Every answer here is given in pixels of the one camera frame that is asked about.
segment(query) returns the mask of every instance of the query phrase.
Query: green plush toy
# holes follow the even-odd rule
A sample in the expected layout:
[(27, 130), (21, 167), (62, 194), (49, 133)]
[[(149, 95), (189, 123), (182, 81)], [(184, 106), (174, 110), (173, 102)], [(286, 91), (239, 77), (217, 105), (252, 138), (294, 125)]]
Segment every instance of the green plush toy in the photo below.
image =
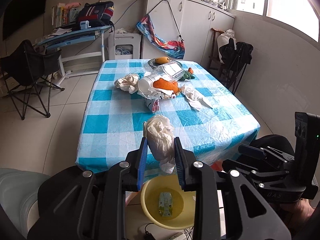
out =
[(185, 70), (183, 76), (179, 79), (179, 81), (185, 81), (186, 79), (195, 79), (195, 76), (192, 75), (189, 71)]

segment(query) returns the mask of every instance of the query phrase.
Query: blue checkered tablecloth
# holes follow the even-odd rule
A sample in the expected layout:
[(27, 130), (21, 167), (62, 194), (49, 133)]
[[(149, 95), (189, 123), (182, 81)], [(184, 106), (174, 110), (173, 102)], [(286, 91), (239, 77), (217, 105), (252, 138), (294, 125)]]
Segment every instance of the blue checkered tablecloth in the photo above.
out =
[[(143, 122), (155, 114), (170, 119), (182, 147), (193, 151), (198, 160), (209, 165), (232, 157), (241, 143), (250, 143), (259, 131), (259, 123), (220, 82), (195, 62), (181, 61), (191, 67), (195, 79), (178, 82), (193, 86), (211, 102), (213, 109), (200, 111), (190, 107), (184, 95), (160, 100), (160, 111), (153, 114), (137, 93), (116, 89), (115, 80), (129, 73), (140, 76), (152, 69), (148, 60), (109, 60), (102, 64), (93, 84), (81, 126), (76, 164), (94, 172), (105, 171), (124, 160), (140, 146)], [(159, 163), (148, 150), (145, 180), (157, 176)]]

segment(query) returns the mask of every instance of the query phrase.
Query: white cabinet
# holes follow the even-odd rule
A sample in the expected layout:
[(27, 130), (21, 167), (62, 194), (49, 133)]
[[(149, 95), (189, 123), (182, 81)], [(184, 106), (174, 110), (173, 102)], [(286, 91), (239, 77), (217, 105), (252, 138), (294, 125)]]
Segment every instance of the white cabinet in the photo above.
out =
[[(206, 39), (206, 45), (204, 48), (204, 52), (203, 52), (203, 56), (200, 64), (202, 67), (206, 68), (209, 63), (209, 55), (211, 53), (212, 40), (213, 40), (213, 31), (211, 30), (211, 28), (214, 28), (216, 30), (221, 30), (221, 31), (232, 29), (234, 20), (235, 19), (224, 14), (223, 12), (220, 12), (220, 11), (214, 12), (211, 19), (209, 32), (207, 34), (207, 39)], [(216, 33), (216, 41), (215, 41), (214, 52), (213, 52), (214, 56), (218, 54), (217, 37), (219, 37), (219, 35), (220, 35), (219, 33)]]
[(212, 15), (213, 9), (210, 7), (192, 1), (185, 2), (180, 28), (186, 50), (183, 60), (201, 63)]
[[(145, 13), (148, 13), (162, 0), (147, 0)], [(183, 60), (195, 61), (202, 66), (208, 64), (211, 51), (211, 28), (232, 29), (234, 18), (231, 14), (199, 0), (167, 0), (181, 36), (184, 39), (185, 55)], [(155, 34), (164, 41), (180, 41), (179, 32), (172, 17), (169, 5), (162, 1), (151, 13)], [(141, 58), (151, 59), (167, 56), (143, 38)]]

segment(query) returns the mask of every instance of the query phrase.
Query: black chair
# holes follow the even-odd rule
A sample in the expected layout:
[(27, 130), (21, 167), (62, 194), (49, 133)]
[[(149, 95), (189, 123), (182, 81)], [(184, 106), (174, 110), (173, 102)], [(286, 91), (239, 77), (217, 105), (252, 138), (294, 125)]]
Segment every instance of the black chair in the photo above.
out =
[[(17, 47), (17, 49), (10, 55), (0, 59), (0, 67), (2, 75), (4, 77), (5, 85), (8, 90), (8, 94), (17, 109), (22, 120), (25, 119), (27, 107), (37, 111), (45, 117), (50, 117), (50, 94), (51, 88), (56, 88), (61, 91), (64, 88), (58, 87), (52, 83), (53, 74), (59, 70), (59, 56), (61, 50), (52, 52), (46, 55), (37, 53), (29, 40), (24, 40)], [(13, 77), (19, 85), (9, 90), (7, 79)], [(17, 90), (19, 87), (25, 87), (23, 90)], [(44, 103), (40, 97), (40, 93), (43, 87), (49, 87), (48, 108), (44, 106)], [(23, 100), (16, 96), (18, 93), (23, 93)], [(29, 105), (30, 95), (37, 95), (44, 112)], [(20, 113), (13, 98), (23, 103), (22, 114)]]
[[(232, 38), (229, 39), (229, 43), (219, 48), (221, 59), (224, 62), (224, 67), (219, 69), (218, 79), (219, 81), (229, 89), (232, 85), (232, 94), (236, 93), (236, 90), (243, 77), (247, 64), (251, 63), (251, 52), (253, 46), (245, 42), (237, 42), (236, 49)], [(236, 81), (241, 70), (242, 74), (236, 86)]]

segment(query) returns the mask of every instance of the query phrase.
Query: small white device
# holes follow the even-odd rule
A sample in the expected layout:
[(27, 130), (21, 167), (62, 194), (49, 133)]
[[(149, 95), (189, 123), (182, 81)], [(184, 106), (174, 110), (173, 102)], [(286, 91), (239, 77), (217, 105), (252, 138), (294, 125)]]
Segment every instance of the small white device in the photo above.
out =
[(80, 22), (80, 29), (81, 30), (85, 30), (90, 28), (91, 26), (89, 26), (89, 21), (82, 21)]

